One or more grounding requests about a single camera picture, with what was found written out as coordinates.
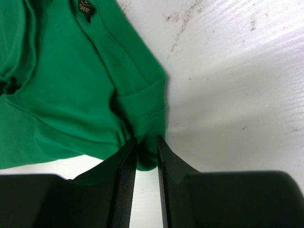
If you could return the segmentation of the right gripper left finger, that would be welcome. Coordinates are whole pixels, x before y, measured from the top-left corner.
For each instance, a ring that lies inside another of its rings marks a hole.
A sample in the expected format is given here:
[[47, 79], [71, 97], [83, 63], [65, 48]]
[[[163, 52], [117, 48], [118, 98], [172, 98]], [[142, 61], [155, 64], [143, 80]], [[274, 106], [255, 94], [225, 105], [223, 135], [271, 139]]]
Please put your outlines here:
[[72, 180], [54, 174], [1, 175], [3, 228], [127, 228], [137, 140]]

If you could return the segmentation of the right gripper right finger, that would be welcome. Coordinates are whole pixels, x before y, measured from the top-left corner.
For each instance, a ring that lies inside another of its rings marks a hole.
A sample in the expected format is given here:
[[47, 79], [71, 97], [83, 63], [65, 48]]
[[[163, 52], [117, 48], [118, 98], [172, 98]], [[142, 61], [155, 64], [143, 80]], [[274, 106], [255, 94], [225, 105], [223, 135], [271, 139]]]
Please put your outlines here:
[[157, 139], [166, 228], [301, 228], [304, 197], [283, 171], [200, 172]]

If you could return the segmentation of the green t shirt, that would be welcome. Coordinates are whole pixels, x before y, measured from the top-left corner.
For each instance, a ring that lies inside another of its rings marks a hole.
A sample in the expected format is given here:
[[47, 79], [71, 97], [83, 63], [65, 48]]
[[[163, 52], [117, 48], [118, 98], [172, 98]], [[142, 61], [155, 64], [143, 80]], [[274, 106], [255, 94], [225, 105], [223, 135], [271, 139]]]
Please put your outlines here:
[[137, 169], [154, 169], [165, 83], [116, 1], [1, 1], [1, 168], [105, 160], [136, 137]]

